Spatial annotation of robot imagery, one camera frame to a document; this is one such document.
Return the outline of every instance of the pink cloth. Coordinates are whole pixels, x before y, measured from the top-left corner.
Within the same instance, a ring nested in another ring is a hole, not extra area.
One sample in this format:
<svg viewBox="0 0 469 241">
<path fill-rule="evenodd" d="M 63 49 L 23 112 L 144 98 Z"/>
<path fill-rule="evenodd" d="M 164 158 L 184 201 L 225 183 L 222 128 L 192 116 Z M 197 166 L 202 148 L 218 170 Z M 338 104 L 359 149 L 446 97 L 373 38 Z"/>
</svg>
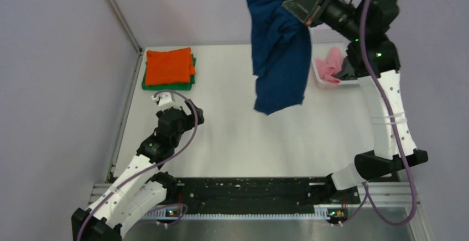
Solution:
<svg viewBox="0 0 469 241">
<path fill-rule="evenodd" d="M 329 51 L 326 60 L 316 58 L 315 61 L 319 78 L 330 83 L 340 83 L 339 79 L 332 76 L 342 71 L 343 57 L 338 47 L 335 46 Z"/>
</svg>

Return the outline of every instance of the green cloth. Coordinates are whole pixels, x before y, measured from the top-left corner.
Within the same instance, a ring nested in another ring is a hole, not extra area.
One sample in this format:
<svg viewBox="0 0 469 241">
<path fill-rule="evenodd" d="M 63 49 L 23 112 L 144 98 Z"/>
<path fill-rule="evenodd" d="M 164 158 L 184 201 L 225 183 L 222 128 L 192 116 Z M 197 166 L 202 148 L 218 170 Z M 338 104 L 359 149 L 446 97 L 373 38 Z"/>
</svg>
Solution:
<svg viewBox="0 0 469 241">
<path fill-rule="evenodd" d="M 192 55 L 192 61 L 195 67 L 196 58 Z M 147 86 L 145 85 L 145 77 L 147 75 L 147 68 L 145 68 L 145 74 L 143 75 L 142 81 L 142 89 L 149 90 L 149 91 L 161 91 L 161 90 L 179 90 L 179 91 L 189 91 L 192 88 L 192 85 L 195 83 L 195 75 L 191 75 L 191 82 L 190 83 L 172 83 L 169 85 L 152 85 Z"/>
</svg>

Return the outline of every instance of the folded cloth stack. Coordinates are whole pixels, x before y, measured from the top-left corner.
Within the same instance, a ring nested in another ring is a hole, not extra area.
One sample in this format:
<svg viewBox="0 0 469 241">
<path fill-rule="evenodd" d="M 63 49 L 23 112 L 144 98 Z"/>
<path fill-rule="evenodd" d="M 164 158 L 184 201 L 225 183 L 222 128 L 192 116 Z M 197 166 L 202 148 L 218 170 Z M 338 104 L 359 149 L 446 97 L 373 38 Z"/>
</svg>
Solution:
<svg viewBox="0 0 469 241">
<path fill-rule="evenodd" d="M 191 90 L 195 83 L 195 61 L 190 48 L 166 52 L 148 50 L 142 89 Z"/>
</svg>

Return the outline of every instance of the metal floor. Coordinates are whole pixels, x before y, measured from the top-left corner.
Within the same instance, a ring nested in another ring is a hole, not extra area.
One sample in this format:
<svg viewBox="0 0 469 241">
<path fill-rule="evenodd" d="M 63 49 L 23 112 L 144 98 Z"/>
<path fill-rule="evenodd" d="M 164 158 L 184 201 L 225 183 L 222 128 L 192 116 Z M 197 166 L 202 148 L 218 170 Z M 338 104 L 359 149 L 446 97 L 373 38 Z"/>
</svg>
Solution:
<svg viewBox="0 0 469 241">
<path fill-rule="evenodd" d="M 404 219 L 404 209 L 382 209 L 392 221 Z M 323 221 L 181 221 L 164 229 L 139 222 L 124 241 L 413 241 L 409 226 L 392 227 L 370 208 L 364 208 L 349 224 L 330 227 Z"/>
</svg>

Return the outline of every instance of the orange cloth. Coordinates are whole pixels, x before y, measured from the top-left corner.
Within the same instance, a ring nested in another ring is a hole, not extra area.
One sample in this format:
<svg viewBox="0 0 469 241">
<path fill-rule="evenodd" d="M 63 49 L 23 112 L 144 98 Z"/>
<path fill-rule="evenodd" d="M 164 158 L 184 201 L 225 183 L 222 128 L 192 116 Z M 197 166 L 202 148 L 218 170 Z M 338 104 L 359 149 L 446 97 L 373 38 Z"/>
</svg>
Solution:
<svg viewBox="0 0 469 241">
<path fill-rule="evenodd" d="M 194 74 L 190 48 L 167 52 L 147 51 L 147 86 L 190 83 L 191 75 Z"/>
</svg>

